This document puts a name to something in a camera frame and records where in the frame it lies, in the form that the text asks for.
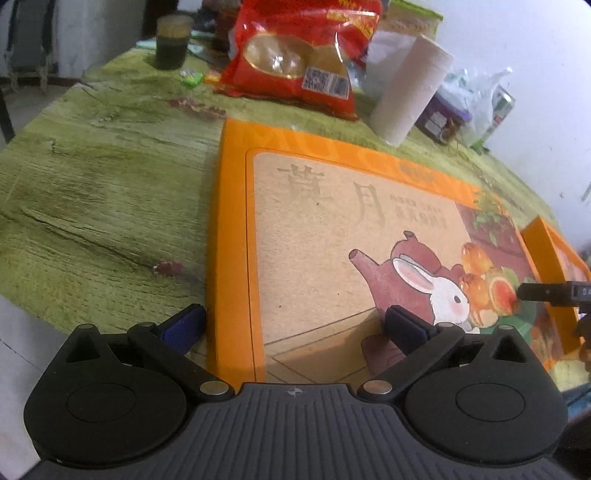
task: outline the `red snack bag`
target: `red snack bag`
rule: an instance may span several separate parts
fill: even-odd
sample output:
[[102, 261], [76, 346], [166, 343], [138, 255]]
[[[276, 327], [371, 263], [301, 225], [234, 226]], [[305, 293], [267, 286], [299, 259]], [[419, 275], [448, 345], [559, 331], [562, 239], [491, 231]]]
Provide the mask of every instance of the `red snack bag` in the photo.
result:
[[357, 120], [345, 62], [363, 56], [380, 0], [245, 0], [238, 54], [216, 92], [301, 102]]

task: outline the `paper towel roll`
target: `paper towel roll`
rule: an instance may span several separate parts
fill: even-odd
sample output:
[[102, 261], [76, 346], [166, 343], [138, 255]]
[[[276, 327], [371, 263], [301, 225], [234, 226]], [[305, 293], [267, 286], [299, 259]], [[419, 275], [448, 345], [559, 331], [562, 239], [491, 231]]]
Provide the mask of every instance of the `paper towel roll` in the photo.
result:
[[390, 145], [399, 146], [452, 64], [453, 56], [433, 40], [417, 37], [369, 119], [372, 130]]

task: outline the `dark cup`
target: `dark cup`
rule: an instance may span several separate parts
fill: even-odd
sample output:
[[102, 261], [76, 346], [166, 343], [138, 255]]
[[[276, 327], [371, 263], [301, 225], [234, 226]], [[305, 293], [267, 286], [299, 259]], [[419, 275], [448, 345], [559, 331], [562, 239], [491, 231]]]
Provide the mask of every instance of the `dark cup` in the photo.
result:
[[186, 15], [166, 15], [158, 19], [156, 68], [175, 70], [183, 66], [192, 26], [193, 19]]

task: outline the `white wall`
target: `white wall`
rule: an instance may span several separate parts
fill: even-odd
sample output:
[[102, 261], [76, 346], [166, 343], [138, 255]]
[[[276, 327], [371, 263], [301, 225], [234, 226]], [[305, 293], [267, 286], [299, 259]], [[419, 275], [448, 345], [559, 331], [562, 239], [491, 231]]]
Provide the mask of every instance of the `white wall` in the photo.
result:
[[203, 0], [178, 0], [177, 8], [187, 12], [196, 12], [201, 7]]
[[58, 0], [60, 76], [80, 77], [133, 47], [146, 0]]
[[554, 210], [567, 240], [591, 242], [591, 7], [583, 0], [418, 0], [445, 19], [457, 66], [514, 73], [517, 99], [487, 143]]

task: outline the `plastic bag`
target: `plastic bag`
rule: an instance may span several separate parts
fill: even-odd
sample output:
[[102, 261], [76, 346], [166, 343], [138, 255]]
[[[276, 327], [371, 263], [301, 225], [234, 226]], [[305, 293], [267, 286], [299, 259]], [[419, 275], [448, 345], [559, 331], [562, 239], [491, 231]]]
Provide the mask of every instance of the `plastic bag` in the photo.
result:
[[470, 74], [459, 70], [449, 74], [437, 90], [446, 101], [459, 109], [468, 110], [472, 120], [465, 123], [458, 134], [462, 144], [471, 147], [478, 142], [493, 123], [493, 95], [500, 80], [513, 70], [508, 67], [494, 75]]
[[380, 0], [245, 0], [238, 54], [216, 91], [357, 119], [346, 63], [363, 56], [381, 9]]

